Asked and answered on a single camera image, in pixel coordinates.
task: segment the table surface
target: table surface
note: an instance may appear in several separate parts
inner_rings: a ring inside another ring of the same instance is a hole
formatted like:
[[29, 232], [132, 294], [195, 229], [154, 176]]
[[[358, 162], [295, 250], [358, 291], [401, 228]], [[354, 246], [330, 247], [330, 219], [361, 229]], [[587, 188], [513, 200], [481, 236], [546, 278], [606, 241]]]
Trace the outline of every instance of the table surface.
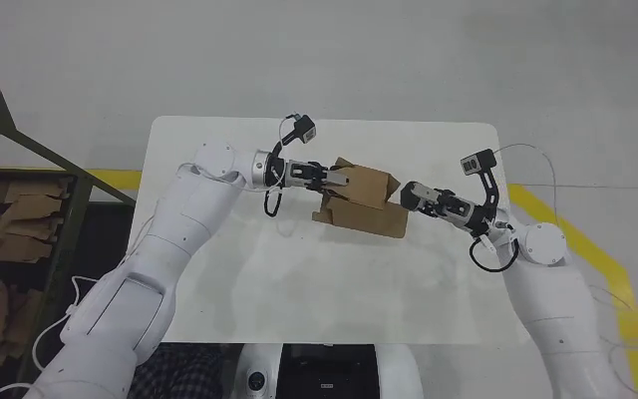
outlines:
[[[286, 157], [332, 165], [337, 157], [484, 200], [460, 159], [496, 149], [485, 124], [315, 121], [317, 137]], [[270, 150], [277, 119], [161, 117], [154, 121], [132, 237], [155, 209], [177, 166], [220, 135], [237, 149]], [[284, 134], [291, 127], [284, 128]], [[494, 175], [508, 206], [504, 172]], [[472, 238], [442, 220], [411, 213], [394, 239], [311, 220], [320, 196], [284, 193], [277, 218], [263, 194], [243, 193], [222, 228], [188, 264], [164, 341], [326, 343], [498, 343], [528, 339], [498, 274], [468, 256]], [[399, 200], [399, 193], [391, 197]], [[478, 251], [496, 267], [495, 257]]]

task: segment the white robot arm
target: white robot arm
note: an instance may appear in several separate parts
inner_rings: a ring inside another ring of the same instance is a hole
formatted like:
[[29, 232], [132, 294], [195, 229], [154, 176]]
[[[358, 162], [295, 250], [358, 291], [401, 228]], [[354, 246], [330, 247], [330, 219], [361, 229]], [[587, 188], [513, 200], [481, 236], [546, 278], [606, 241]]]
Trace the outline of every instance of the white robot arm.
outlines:
[[278, 158], [281, 144], [314, 137], [307, 116], [272, 153], [236, 151], [203, 143], [183, 164], [158, 201], [149, 231], [130, 256], [105, 274], [73, 314], [60, 337], [65, 346], [26, 398], [125, 398], [135, 367], [151, 357], [175, 311], [175, 288], [190, 258], [219, 229], [244, 186], [305, 187], [320, 193], [344, 186], [345, 176], [317, 163]]
[[[513, 309], [540, 351], [554, 399], [619, 398], [618, 381], [600, 347], [592, 296], [564, 234], [550, 223], [523, 225], [497, 208], [490, 171], [495, 165], [491, 150], [462, 160], [466, 175], [480, 175], [487, 194], [483, 205], [417, 182], [403, 188], [401, 204], [449, 221], [477, 239], [470, 256], [480, 268], [502, 272]], [[496, 252], [501, 268], [476, 261], [473, 250], [479, 242]]]

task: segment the person's leg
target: person's leg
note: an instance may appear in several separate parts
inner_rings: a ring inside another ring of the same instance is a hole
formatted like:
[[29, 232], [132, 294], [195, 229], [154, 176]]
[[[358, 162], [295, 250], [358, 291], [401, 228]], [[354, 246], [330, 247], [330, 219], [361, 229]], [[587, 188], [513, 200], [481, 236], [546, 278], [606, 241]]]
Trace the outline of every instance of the person's leg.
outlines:
[[222, 365], [217, 345], [161, 344], [136, 370], [129, 399], [220, 399]]

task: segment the gray concrete floor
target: gray concrete floor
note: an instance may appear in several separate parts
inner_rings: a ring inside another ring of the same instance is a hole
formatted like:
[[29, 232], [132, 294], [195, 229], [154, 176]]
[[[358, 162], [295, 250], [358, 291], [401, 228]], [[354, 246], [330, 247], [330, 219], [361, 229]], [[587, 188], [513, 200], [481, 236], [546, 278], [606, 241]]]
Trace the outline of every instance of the gray concrete floor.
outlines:
[[[0, 87], [86, 168], [140, 169], [161, 115], [490, 123], [550, 155], [559, 212], [636, 287], [637, 18], [633, 0], [4, 0]], [[510, 183], [551, 182], [534, 152], [503, 161]], [[6, 140], [0, 164], [46, 165]], [[528, 349], [418, 357], [432, 398], [547, 397]]]

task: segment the black cable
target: black cable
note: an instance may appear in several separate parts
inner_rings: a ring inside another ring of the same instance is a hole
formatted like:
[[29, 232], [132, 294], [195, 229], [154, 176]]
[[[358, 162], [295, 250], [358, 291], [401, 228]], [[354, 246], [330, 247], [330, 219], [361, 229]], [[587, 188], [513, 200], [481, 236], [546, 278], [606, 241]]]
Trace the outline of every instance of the black cable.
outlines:
[[277, 216], [279, 212], [279, 206], [281, 205], [281, 192], [277, 193], [277, 203], [275, 204], [275, 209], [273, 211], [268, 210], [268, 199], [270, 198], [270, 191], [266, 192], [266, 196], [263, 199], [263, 211], [266, 212], [270, 217]]
[[[507, 228], [509, 229], [513, 229], [512, 226], [508, 225]], [[480, 242], [480, 238], [477, 238], [476, 241], [474, 241], [472, 243], [472, 245], [470, 245], [470, 258], [472, 259], [472, 261], [475, 263], [476, 266], [478, 266], [480, 269], [485, 270], [489, 273], [502, 273], [504, 271], [506, 271], [507, 269], [509, 269], [513, 264], [514, 261], [518, 258], [518, 251], [520, 250], [519, 245], [518, 245], [518, 239], [515, 239], [513, 241], [513, 245], [514, 245], [514, 255], [511, 257], [511, 259], [509, 260], [509, 262], [501, 267], [501, 268], [487, 268], [485, 266], [483, 266], [482, 264], [480, 264], [477, 259], [475, 258], [475, 247], [477, 246], [477, 244], [479, 244]]]
[[[289, 119], [293, 119], [294, 117], [295, 117], [295, 114], [290, 114], [287, 117], [285, 117], [283, 119], [283, 121], [286, 121], [286, 120], [289, 120]], [[295, 136], [294, 136], [294, 131], [293, 131], [293, 132], [287, 134], [283, 139], [281, 139], [281, 141], [277, 142], [275, 147], [272, 149], [272, 152], [270, 153], [271, 159], [275, 159], [275, 158], [279, 157], [279, 153], [281, 153], [281, 150], [282, 150], [282, 147], [281, 147], [282, 143], [283, 143], [284, 146], [287, 146], [288, 144], [290, 144], [290, 142], [292, 140], [294, 140], [294, 138], [295, 138]], [[279, 187], [281, 189], [283, 189], [283, 181], [281, 182]], [[279, 191], [279, 193], [277, 193], [277, 203], [275, 204], [275, 209], [273, 211], [270, 211], [268, 209], [268, 200], [270, 199], [270, 191], [266, 192], [266, 194], [264, 196], [264, 199], [263, 199], [263, 211], [266, 212], [266, 214], [269, 215], [270, 217], [277, 216], [277, 213], [279, 212], [279, 206], [281, 205], [281, 197], [282, 197], [282, 193], [281, 193], [281, 191]]]

